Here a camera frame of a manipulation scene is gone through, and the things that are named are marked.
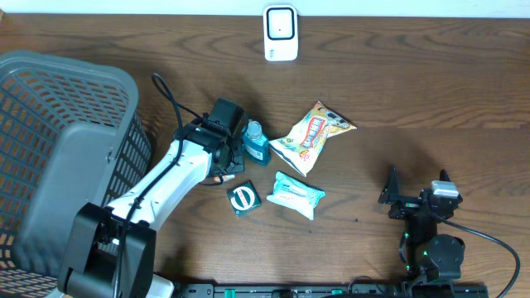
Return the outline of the blue mouthwash bottle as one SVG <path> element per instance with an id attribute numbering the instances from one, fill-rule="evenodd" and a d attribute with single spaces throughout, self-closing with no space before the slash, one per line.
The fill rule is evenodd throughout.
<path id="1" fill-rule="evenodd" d="M 271 160 L 269 141 L 258 121 L 250 120 L 243 134 L 243 149 L 246 155 L 261 166 Z"/>

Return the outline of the yellow wet wipes pack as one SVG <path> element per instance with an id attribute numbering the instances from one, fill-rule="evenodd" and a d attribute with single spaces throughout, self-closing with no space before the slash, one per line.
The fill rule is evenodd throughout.
<path id="1" fill-rule="evenodd" d="M 285 137 L 271 140 L 269 146 L 289 166 L 306 177 L 329 137 L 356 129 L 351 122 L 317 101 Z"/>

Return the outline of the green square box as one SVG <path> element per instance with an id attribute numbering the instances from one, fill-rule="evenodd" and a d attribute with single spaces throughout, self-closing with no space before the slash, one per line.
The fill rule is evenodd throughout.
<path id="1" fill-rule="evenodd" d="M 228 190 L 226 195 L 237 218 L 241 218 L 261 206 L 258 192 L 250 180 Z"/>

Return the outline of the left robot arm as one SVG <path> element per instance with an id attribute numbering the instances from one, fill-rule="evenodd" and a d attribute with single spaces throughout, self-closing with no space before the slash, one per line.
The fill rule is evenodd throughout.
<path id="1" fill-rule="evenodd" d="M 219 120 L 181 128 L 164 157 L 104 207 L 87 203 L 74 218 L 58 291 L 71 297 L 170 297 L 154 272 L 157 233 L 203 180 L 241 171 L 245 125 Z"/>

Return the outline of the orange tissue packet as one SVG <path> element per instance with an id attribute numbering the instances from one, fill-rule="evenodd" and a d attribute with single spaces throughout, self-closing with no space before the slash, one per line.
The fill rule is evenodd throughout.
<path id="1" fill-rule="evenodd" d="M 214 178 L 215 183 L 223 184 L 225 181 L 232 180 L 235 177 L 235 175 L 222 175 L 222 176 L 216 176 Z"/>

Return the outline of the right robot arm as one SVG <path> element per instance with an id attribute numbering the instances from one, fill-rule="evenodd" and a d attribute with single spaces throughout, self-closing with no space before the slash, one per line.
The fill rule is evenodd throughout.
<path id="1" fill-rule="evenodd" d="M 388 204 L 390 219 L 405 222 L 399 254 L 407 269 L 407 278 L 399 285 L 402 296 L 428 296 L 437 287 L 452 289 L 452 282 L 461 278 L 465 244 L 460 238 L 439 234 L 438 224 L 454 215 L 462 202 L 459 191 L 446 171 L 417 196 L 400 192 L 394 167 L 378 198 Z"/>

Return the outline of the teal wet wipes pack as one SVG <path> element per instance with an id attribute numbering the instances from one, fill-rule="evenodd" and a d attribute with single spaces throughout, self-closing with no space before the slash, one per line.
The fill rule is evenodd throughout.
<path id="1" fill-rule="evenodd" d="M 272 193 L 267 196 L 267 200 L 294 209 L 309 220 L 313 220 L 314 209 L 325 196 L 325 192 L 280 171 L 276 173 L 275 179 Z"/>

